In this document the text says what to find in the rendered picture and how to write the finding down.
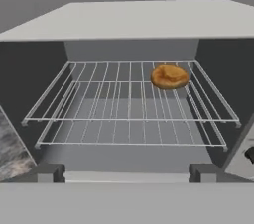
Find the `black toaster oven knob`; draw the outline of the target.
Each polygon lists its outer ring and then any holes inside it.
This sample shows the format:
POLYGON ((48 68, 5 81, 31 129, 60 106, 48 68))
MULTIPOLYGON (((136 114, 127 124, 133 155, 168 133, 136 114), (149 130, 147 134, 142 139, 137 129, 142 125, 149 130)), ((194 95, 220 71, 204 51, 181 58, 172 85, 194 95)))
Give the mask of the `black toaster oven knob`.
POLYGON ((247 149, 244 155, 252 164, 254 164, 254 147, 247 149))

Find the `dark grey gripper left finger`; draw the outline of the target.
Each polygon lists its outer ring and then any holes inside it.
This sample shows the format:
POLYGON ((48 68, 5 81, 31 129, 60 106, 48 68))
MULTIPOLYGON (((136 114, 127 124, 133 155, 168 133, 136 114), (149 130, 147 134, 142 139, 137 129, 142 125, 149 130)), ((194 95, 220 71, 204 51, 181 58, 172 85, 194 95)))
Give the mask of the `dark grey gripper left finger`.
POLYGON ((65 183, 64 164, 39 164, 29 172, 6 179, 6 182, 65 183))

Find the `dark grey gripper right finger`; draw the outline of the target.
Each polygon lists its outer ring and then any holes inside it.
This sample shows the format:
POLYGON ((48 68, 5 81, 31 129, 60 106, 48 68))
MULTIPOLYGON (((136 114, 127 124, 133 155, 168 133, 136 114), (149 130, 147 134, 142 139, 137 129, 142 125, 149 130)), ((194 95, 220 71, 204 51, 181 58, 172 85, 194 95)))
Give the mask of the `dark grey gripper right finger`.
POLYGON ((251 183, 250 179, 226 173, 214 164, 190 164, 189 173, 189 183, 251 183))

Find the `grey toaster oven door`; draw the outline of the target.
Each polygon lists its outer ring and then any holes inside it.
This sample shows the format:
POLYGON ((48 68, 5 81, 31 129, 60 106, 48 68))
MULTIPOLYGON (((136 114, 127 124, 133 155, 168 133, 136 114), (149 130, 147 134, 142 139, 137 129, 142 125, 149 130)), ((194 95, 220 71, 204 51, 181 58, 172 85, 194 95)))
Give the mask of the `grey toaster oven door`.
POLYGON ((67 182, 82 183, 188 183, 187 173, 67 171, 67 182))

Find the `grey toaster oven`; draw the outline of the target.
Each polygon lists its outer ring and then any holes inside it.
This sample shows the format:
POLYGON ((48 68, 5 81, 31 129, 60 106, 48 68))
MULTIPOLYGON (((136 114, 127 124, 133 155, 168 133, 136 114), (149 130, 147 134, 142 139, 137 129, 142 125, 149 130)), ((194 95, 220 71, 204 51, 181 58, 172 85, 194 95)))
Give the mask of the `grey toaster oven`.
POLYGON ((254 182, 254 164, 244 155, 254 147, 254 7, 230 0, 66 4, 0 33, 0 109, 36 166, 190 175, 190 164, 214 164, 254 182), (45 124, 22 124, 67 62, 187 60, 200 64, 240 119, 217 123, 225 150, 39 145, 45 124))

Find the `round golden brown bread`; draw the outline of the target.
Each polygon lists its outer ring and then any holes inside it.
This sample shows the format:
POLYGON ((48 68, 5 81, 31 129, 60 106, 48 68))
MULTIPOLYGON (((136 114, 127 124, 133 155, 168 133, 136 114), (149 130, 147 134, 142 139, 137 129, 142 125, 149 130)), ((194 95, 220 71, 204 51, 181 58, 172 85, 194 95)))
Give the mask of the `round golden brown bread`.
POLYGON ((188 84, 190 77, 181 67, 161 64, 151 73, 152 83, 160 89, 178 89, 188 84))

